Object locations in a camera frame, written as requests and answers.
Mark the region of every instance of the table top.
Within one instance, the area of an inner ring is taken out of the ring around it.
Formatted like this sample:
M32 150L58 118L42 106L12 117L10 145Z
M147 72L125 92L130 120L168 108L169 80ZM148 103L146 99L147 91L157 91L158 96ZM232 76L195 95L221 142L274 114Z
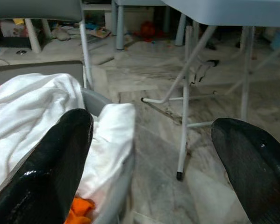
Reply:
M119 6L165 6L162 0L115 0Z
M162 1L207 25L280 27L280 0Z

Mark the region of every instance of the floor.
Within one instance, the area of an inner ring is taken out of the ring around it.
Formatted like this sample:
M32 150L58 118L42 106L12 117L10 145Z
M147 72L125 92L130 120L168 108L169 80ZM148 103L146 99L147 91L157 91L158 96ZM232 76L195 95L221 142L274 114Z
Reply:
M216 42L218 51L204 50L203 57L226 59L236 52L237 36ZM184 59L184 47L159 41L130 44L124 52L114 50L114 38L90 45L95 90L114 103L134 103L136 118L136 169L132 183L132 210L136 224L248 224L250 223L215 152L210 128L188 132L188 157L183 182L175 179L181 134L181 101L149 105L142 97L162 98ZM58 60L82 60L80 40L52 41L41 54L28 50L2 49L0 58L11 64ZM253 56L257 63L271 50L257 42ZM243 59L206 71L196 81L191 74L191 94L226 91L241 78ZM280 57L252 77L249 122L267 130L280 142ZM239 117L240 88L222 98L190 101L189 118L208 121L218 117ZM182 85L174 92L182 95Z

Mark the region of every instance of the table leg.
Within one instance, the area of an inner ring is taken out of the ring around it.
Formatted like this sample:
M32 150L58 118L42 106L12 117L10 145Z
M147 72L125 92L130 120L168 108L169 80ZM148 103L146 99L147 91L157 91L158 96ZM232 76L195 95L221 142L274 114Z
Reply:
M242 105L241 105L241 119L243 121L247 120L247 109L248 109L248 99L249 99L249 76L251 73L251 57L253 51L254 42L254 27L248 28L247 34L247 48L245 52L245 62L244 62L244 74L243 74L243 90L242 90Z
M188 123L188 109L189 109L189 72L185 74L183 82L183 105L182 105L182 124L181 124L181 141L179 150L179 159L176 179L182 181L183 179L183 167L185 163L187 153L187 123Z
M192 48L192 42L193 42L193 27L186 26L186 38L185 38L185 61L188 60L188 57L190 56L190 50Z
M118 50L124 49L124 6L118 6L116 48Z
M112 0L112 34L117 35L117 4Z
M180 15L179 25L175 39L176 46L182 46L183 44L183 35L185 33L186 18L186 15L184 15L183 13Z
M170 27L170 6L166 6L165 8L165 19L164 19L164 27L163 31L165 33L169 32L169 27Z
M199 41L199 33L200 33L200 26L199 23L196 22L195 20L193 20L193 48L197 45L198 41Z
M31 19L24 19L28 34L29 34L29 41L31 43L31 47L34 53L39 54L41 52L41 47L37 38L37 34L35 32L34 26L32 24Z

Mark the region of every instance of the white metal frame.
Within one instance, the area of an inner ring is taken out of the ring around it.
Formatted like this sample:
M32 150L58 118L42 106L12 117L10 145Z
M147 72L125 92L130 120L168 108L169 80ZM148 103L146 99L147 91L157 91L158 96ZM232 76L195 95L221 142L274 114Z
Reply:
M168 92L161 100L157 99L150 99L150 98L143 98L143 102L148 103L155 103L155 104L163 104L169 100L183 100L183 111L182 111L182 134L181 134L181 142L180 142L180 151L179 151L179 161L178 161L178 168L177 168L177 175L176 178L178 180L183 179L183 170L184 170L184 161L186 157L186 142L187 142L187 128L194 128L194 127L202 127L202 126L209 126L212 124L212 121L209 122L200 122L200 123L188 123L188 109L189 109L189 100L192 99L199 99L199 98L208 98L208 97L217 97L218 95L202 95L202 96L189 96L189 68L193 64L195 60L205 64L207 62L202 61L199 58L199 53L205 47L207 41L211 38L212 34L214 33L217 26L208 26L206 31L204 32L202 38L198 41L199 35L199 24L194 22L193 27L186 29L186 45L190 47L190 49L186 49L185 58L186 63L178 76L176 77L175 81L171 85ZM254 40L254 27L243 27L242 37L241 37L241 46L239 52L235 55L231 56L232 60L237 59L242 53L245 53L245 66L242 80L232 85L223 95L228 95L236 90L239 86L242 85L242 103L241 103L241 119L247 120L247 107L248 107L248 98L249 98L249 76L251 73L259 70L269 61L274 59L276 56L280 54L280 48L273 52L270 56L268 56L263 62L261 62L256 69L251 69L251 54L253 49L253 40ZM184 80L183 84L183 97L179 98L171 98L174 89L180 83L181 80Z
M88 80L88 83L90 85L89 89L93 89L93 79L92 79L92 73L91 73L90 56L89 56L89 51L88 51L88 42L87 42L86 27L85 27L85 17L84 17L82 3L80 3L80 7L82 10L82 21L79 22L79 31L80 31L80 38L82 41L84 64L85 64L85 70L86 70L83 73L83 79ZM87 88L87 82L85 82L85 81L84 81L84 88Z

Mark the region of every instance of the metal bar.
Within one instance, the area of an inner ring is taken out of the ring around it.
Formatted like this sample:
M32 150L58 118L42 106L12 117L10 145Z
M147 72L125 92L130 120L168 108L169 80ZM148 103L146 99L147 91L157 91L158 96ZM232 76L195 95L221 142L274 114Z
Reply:
M172 86L170 87L169 91L166 93L165 97L162 100L156 100L156 99L149 99L149 98L143 98L142 100L144 102L150 102L150 103L156 103L156 104L163 104L168 101L169 97L171 96L172 92L178 85L178 83L182 80L182 78L185 76L185 74L188 72L190 66L194 62L194 60L197 58L200 51L205 47L207 41L210 39L212 34L214 33L217 26L208 26L206 31L204 32L202 38L198 42L197 46L194 48L192 54L190 55L187 63L183 66L182 70L178 74L177 78L173 82Z
M253 70L252 73L258 71L262 67L264 67L267 63L269 63L271 60L273 60L275 57L280 55L280 47L275 50L273 53L271 53L267 58L265 58L262 62L260 62Z
M164 24L163 24L163 31L165 33L169 32L169 28L170 28L170 6L166 6L165 7L165 19L164 19Z
M88 46L87 46L87 36L86 36L86 28L85 28L84 17L83 17L83 20L81 22L79 22L79 31L80 31L80 38L82 40L84 64L85 64L85 68L86 68L86 77L87 77L88 82L90 84L90 89L92 89L93 88L93 80L92 80L92 76L91 76L91 65L90 65L89 52L88 52Z
M194 48L199 41L200 25L197 21L193 20L193 43L192 48Z
M193 38L192 34L193 34L193 28L191 26L186 26L185 61L188 60L190 48L192 48L192 46L191 46L192 38Z
M243 83L242 80L238 81L237 83L233 84L225 93L224 95L227 96L235 91L241 84Z
M222 94L206 94L206 95L199 95L199 96L192 96L189 97L189 100L196 100L196 99L203 99L203 98L216 98L224 96ZM169 98L169 101L175 101L175 100L183 100L183 97L175 97L175 98Z
M118 6L116 48L118 50L124 49L124 6Z
M247 49L245 53L245 65L243 75L243 90L242 90L242 105L241 105L241 119L247 120L247 107L249 99L249 75L251 71L251 57L253 51L255 27L249 27L247 36Z
M185 25L186 25L186 15L182 13L180 15L180 20L179 20L178 29L175 38L176 46L182 46L183 44L183 34L185 32Z
M183 106L182 106L182 124L181 124L181 143L179 151L179 160L177 167L177 178L182 177L183 166L186 157L186 146L187 146L187 122L188 122L188 98L190 94L189 86L189 73L185 75L183 83Z
M112 0L112 34L117 35L117 4Z
M84 88L86 89L87 88L87 76L86 76L86 73L85 71L83 71L83 82L84 82Z
M31 47L34 53L39 54L41 52L41 47L37 38L37 34L35 32L34 26L32 24L31 19L24 19L26 23L26 27L29 34L29 41L31 43Z
M244 51L244 49L246 47L247 31L248 31L248 27L242 28L241 40L240 40L240 45L239 45L240 51Z
M188 128L195 128L195 127L204 127L204 126L210 126L213 123L213 121L207 121L207 122L200 122L200 123L192 123L187 125Z

